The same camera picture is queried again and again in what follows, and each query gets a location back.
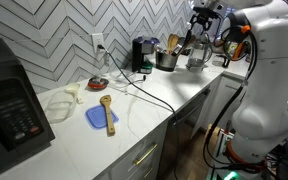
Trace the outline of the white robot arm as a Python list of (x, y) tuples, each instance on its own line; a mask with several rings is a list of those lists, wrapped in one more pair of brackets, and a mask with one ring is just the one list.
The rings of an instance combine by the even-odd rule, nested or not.
[(232, 116), (235, 134), (214, 168), (254, 176), (265, 155), (288, 138), (288, 0), (204, 0), (190, 23), (207, 28), (220, 3), (235, 9), (224, 19), (222, 41), (248, 40), (252, 48), (239, 87), (246, 94)]

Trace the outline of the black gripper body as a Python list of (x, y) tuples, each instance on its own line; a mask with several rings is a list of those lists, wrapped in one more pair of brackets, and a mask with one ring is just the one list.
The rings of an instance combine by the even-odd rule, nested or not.
[(192, 17), (193, 23), (206, 24), (213, 19), (219, 19), (221, 17), (218, 12), (205, 7), (194, 7), (193, 11), (195, 12), (195, 15)]

